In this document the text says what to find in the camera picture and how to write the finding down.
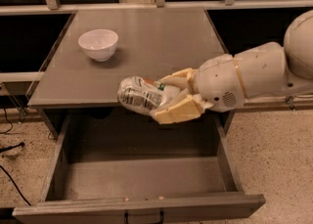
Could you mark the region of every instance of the drawer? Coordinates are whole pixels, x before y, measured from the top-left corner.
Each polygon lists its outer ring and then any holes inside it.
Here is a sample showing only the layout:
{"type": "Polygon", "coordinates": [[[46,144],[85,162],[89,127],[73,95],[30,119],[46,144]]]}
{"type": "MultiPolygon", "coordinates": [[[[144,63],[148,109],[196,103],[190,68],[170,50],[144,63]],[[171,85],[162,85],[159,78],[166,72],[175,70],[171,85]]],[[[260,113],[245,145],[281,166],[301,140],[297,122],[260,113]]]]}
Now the drawer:
{"type": "Polygon", "coordinates": [[[158,125],[124,108],[70,113],[40,203],[23,223],[171,223],[245,218],[265,204],[244,193],[218,115],[158,125]]]}

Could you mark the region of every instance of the gray tabletop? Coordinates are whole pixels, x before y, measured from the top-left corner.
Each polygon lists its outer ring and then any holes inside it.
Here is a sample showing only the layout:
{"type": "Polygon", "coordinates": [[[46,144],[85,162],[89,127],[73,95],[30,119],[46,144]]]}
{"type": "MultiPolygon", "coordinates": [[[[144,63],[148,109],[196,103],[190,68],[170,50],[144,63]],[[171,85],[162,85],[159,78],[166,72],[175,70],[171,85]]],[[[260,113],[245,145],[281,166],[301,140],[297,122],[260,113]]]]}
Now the gray tabletop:
{"type": "Polygon", "coordinates": [[[138,75],[160,79],[199,67],[224,51],[201,8],[78,11],[28,105],[84,108],[117,105],[120,81],[138,75]],[[119,40],[106,62],[88,58],[78,46],[86,31],[106,28],[119,40]]]}

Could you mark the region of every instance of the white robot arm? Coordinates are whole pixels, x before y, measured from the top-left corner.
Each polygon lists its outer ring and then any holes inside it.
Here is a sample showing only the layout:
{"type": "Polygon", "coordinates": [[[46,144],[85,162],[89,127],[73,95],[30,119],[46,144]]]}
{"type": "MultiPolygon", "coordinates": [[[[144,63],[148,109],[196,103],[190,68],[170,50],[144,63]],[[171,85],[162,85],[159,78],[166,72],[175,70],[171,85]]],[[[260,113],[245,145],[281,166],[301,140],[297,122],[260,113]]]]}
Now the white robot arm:
{"type": "Polygon", "coordinates": [[[256,97],[309,93],[313,91],[313,11],[291,23],[284,47],[270,42],[234,57],[222,55],[160,82],[181,92],[151,109],[150,115],[159,123],[197,118],[206,109],[230,111],[256,97]]]}

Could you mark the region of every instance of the robotic hand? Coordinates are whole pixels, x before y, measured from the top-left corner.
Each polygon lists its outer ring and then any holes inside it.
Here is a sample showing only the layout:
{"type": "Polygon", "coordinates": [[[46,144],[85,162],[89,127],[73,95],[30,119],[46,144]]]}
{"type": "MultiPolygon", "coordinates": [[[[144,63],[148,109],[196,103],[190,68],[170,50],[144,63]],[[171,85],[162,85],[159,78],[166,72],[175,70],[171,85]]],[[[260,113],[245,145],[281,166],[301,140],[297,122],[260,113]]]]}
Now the robotic hand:
{"type": "MultiPolygon", "coordinates": [[[[230,111],[256,97],[312,92],[313,11],[291,23],[284,46],[270,42],[234,57],[228,54],[216,57],[198,69],[187,68],[168,75],[158,83],[178,90],[146,112],[127,107],[125,98],[129,97],[121,93],[118,99],[127,108],[166,124],[197,118],[207,109],[230,111]]],[[[119,90],[126,91],[126,87],[122,82],[119,90]]],[[[149,97],[144,92],[142,98],[149,97]]]]}

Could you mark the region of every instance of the speckled floor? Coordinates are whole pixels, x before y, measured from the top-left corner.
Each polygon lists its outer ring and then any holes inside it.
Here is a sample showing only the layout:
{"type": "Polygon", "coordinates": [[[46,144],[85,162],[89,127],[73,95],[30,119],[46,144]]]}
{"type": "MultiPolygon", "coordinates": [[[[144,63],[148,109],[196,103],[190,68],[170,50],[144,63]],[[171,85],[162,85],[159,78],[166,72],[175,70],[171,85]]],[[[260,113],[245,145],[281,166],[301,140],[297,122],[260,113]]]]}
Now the speckled floor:
{"type": "MultiPolygon", "coordinates": [[[[0,130],[6,129],[1,115],[0,130]]],[[[14,122],[10,135],[1,135],[0,146],[25,142],[24,148],[3,153],[0,164],[16,180],[24,196],[36,204],[54,141],[35,112],[23,124],[9,110],[14,122]]],[[[202,224],[313,222],[313,110],[287,108],[264,110],[248,107],[235,113],[228,142],[247,194],[264,194],[267,203],[249,219],[203,221],[202,224]]],[[[0,172],[0,206],[25,205],[10,180],[0,172]]]]}

